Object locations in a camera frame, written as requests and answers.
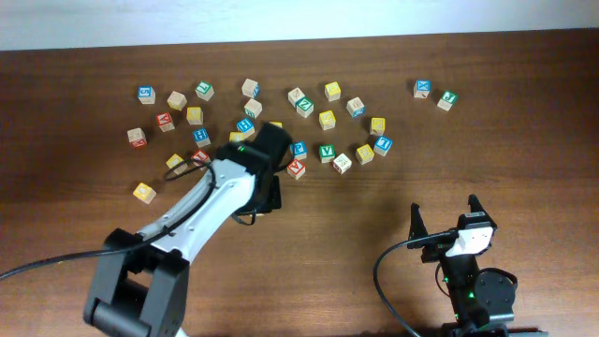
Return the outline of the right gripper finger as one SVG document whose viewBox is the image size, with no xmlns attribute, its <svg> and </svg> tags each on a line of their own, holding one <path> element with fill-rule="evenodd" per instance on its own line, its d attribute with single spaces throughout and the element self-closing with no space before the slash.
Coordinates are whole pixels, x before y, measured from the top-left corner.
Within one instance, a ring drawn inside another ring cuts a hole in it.
<svg viewBox="0 0 599 337">
<path fill-rule="evenodd" d="M 410 228 L 408 233 L 408 249 L 421 248 L 426 244 L 426 238 L 429 233 L 424 225 L 423 218 L 419 210 L 420 206 L 417 203 L 412 203 L 410 206 Z"/>
<path fill-rule="evenodd" d="M 490 225 L 493 229 L 497 228 L 497 224 L 490 217 L 489 213 L 483 208 L 482 204 L 480 203 L 480 201 L 476 195 L 472 194 L 468 197 L 468 205 L 470 206 L 471 212 L 476 212 L 480 216 L 484 217 L 485 220 L 490 223 Z"/>
</svg>

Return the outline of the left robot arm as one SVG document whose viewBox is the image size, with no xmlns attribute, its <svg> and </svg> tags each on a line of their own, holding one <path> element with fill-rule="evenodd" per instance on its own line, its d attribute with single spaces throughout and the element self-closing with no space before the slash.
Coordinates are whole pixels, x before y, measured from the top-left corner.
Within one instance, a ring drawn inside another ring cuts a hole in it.
<svg viewBox="0 0 599 337">
<path fill-rule="evenodd" d="M 287 135 L 261 133 L 218 149 L 199 182 L 153 223 L 105 239 L 83 308 L 86 324 L 108 336 L 182 336 L 190 266 L 227 218 L 266 205 Z"/>
</svg>

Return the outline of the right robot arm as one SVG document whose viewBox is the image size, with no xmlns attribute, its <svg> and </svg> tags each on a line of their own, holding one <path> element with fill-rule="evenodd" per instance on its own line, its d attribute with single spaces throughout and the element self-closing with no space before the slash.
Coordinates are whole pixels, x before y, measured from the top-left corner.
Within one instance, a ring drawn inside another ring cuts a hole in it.
<svg viewBox="0 0 599 337">
<path fill-rule="evenodd" d="M 547 336 L 539 329 L 510 330 L 515 318 L 518 278 L 497 268 L 481 269 L 476 258 L 488 251 L 496 223 L 477 196 L 468 197 L 470 211 L 445 232 L 430 234 L 419 211 L 411 205 L 410 249 L 421 249 L 421 261 L 436 263 L 443 273 L 454 323 L 441 327 L 444 336 Z"/>
</svg>

